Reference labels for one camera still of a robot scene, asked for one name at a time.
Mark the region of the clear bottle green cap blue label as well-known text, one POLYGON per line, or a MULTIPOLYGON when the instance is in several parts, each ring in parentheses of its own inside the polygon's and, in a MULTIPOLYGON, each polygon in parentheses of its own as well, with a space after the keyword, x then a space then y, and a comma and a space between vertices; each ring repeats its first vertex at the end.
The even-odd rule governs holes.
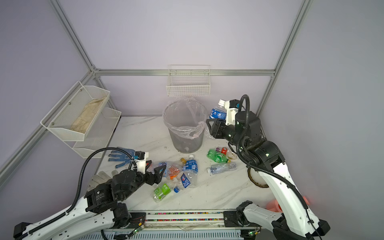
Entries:
POLYGON ((227 110, 225 108, 226 101, 219 100, 218 105, 212 108, 210 113, 210 119, 226 120, 227 110))

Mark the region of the white cap blue label bottle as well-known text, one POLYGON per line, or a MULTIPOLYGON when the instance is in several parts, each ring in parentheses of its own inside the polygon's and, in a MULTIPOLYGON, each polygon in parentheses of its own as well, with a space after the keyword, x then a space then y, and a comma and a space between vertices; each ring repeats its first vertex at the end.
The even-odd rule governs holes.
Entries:
POLYGON ((195 160, 195 156, 194 155, 189 155, 189 159, 186 161, 184 167, 183 167, 183 171, 192 171, 194 173, 198 173, 198 163, 197 161, 195 160))

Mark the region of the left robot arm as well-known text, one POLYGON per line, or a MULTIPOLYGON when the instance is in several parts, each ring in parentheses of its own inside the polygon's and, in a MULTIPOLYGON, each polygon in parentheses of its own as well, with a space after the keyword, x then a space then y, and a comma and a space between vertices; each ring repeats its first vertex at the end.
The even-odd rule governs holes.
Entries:
POLYGON ((84 225, 87 220, 92 224, 99 224, 102 230, 119 229, 129 225, 132 215, 124 201, 144 184, 151 186, 159 184, 166 171, 166 166, 159 166, 149 172, 148 168, 152 162, 147 160, 146 154, 139 151, 136 155, 137 159, 124 149, 115 147, 101 148, 90 154, 81 168, 73 203, 68 208, 34 224, 19 223, 14 228, 13 238, 51 240, 63 233, 65 239, 70 239, 73 238, 70 227, 84 225), (129 167, 87 191, 82 197, 80 194, 86 167, 96 154, 104 151, 122 153, 130 159, 129 167))

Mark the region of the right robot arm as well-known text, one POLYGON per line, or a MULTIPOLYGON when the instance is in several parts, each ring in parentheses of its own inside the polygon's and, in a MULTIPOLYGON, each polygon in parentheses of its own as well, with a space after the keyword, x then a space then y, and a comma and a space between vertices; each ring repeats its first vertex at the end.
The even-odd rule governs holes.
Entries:
POLYGON ((282 209, 277 213, 245 201, 236 208, 234 224, 255 224, 272 232, 277 240, 313 240, 330 231, 329 223, 311 211, 297 189, 278 146, 263 138, 261 120, 250 110, 248 95, 220 100, 206 123, 213 138, 226 140, 247 170, 260 175, 282 209))

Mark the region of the red label purple cap bottle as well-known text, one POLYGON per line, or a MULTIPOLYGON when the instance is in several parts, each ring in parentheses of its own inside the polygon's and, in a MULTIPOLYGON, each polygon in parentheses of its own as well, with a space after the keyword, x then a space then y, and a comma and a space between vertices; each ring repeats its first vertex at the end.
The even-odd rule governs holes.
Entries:
POLYGON ((226 147, 216 147, 216 152, 224 154, 228 160, 237 159, 237 155, 226 147))

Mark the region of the bright green label bottle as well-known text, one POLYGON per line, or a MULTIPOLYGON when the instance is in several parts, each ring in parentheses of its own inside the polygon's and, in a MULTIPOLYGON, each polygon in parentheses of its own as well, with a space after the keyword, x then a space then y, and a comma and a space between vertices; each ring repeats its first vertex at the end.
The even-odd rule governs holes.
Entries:
POLYGON ((180 188, 176 184, 164 183, 160 184, 157 188, 154 189, 152 193, 152 198, 155 202, 162 201, 166 196, 171 192, 178 193, 180 188))

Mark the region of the green crushed plastic bottle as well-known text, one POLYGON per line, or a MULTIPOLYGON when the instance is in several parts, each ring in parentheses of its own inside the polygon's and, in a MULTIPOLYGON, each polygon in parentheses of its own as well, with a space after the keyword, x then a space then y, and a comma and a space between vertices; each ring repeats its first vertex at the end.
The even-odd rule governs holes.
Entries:
POLYGON ((217 152, 215 149, 210 149, 207 153, 207 158, 216 163, 228 163, 229 159, 223 153, 217 152))

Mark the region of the blue dotted work glove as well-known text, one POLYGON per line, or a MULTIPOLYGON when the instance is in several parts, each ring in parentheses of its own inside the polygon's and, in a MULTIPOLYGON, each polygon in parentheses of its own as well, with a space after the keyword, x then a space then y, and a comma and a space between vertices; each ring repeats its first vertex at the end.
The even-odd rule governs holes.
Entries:
MULTIPOLYGON (((127 152, 131 157, 135 156, 136 151, 133 149, 125 149, 121 147, 119 147, 119 149, 122 149, 123 151, 127 152)), ((129 165, 131 162, 131 159, 126 154, 117 150, 112 150, 111 153, 108 155, 108 157, 109 157, 108 159, 109 162, 117 163, 115 165, 116 169, 129 165)))

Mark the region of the crushed bottle blue red label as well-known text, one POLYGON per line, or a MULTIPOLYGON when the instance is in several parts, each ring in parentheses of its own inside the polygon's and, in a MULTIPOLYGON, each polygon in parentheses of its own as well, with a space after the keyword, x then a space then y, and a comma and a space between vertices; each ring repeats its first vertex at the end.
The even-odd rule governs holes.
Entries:
POLYGON ((183 172, 180 180, 185 189, 195 188, 198 185, 198 175, 194 171, 183 172))

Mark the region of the white knit glove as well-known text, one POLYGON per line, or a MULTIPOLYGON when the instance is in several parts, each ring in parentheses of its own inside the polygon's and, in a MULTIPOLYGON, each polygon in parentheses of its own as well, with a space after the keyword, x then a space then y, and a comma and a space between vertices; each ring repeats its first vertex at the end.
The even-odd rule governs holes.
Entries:
POLYGON ((112 178, 115 175, 117 175, 118 173, 119 172, 117 170, 113 170, 112 173, 110 175, 108 175, 104 171, 100 171, 98 174, 92 176, 92 178, 88 184, 87 192, 90 190, 93 190, 94 188, 96 188, 100 184, 104 184, 104 183, 108 182, 109 180, 112 180, 112 178))

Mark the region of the beige cloth in shelf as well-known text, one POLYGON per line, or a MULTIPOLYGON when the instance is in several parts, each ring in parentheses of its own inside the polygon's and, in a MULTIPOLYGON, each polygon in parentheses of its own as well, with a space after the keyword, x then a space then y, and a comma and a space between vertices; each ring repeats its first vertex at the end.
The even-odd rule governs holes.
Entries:
POLYGON ((86 104, 79 117, 71 125, 70 130, 85 134, 105 99, 106 97, 94 99, 86 104))

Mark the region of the pink watering can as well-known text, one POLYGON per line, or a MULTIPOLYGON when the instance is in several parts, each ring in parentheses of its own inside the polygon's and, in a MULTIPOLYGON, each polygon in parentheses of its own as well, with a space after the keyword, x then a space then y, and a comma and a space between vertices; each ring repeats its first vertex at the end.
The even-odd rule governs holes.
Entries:
MULTIPOLYGON (((307 200, 306 196, 303 196, 303 199, 305 200, 307 206, 309 206, 310 202, 307 200)), ((283 210, 276 199, 268 202, 266 209, 276 213, 283 213, 283 210)))

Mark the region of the aluminium rail with beads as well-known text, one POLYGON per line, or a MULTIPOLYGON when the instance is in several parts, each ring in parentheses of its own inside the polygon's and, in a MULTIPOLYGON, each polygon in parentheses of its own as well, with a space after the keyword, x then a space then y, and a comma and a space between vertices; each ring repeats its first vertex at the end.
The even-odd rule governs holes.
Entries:
POLYGON ((255 224, 232 226, 233 220, 224 217, 226 210, 176 210, 176 211, 131 211, 131 214, 145 214, 145 231, 165 230, 251 230, 264 231, 255 224))

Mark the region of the white mesh wall shelf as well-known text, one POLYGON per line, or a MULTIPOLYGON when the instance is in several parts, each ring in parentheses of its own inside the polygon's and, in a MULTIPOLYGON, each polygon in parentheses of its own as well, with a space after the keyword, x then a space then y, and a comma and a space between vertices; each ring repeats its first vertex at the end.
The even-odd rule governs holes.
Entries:
POLYGON ((108 146, 122 113, 109 107, 110 91, 77 82, 41 125, 81 158, 108 146))

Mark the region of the horizontal aluminium frame bar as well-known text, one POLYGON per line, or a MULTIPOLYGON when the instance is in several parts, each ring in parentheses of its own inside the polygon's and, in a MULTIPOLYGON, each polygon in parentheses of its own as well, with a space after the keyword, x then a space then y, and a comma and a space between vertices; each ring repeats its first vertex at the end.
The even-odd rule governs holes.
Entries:
POLYGON ((262 76, 272 77, 276 73, 275 70, 179 70, 179 69, 100 69, 95 70, 97 76, 168 76, 168 75, 183 75, 183 76, 262 76))

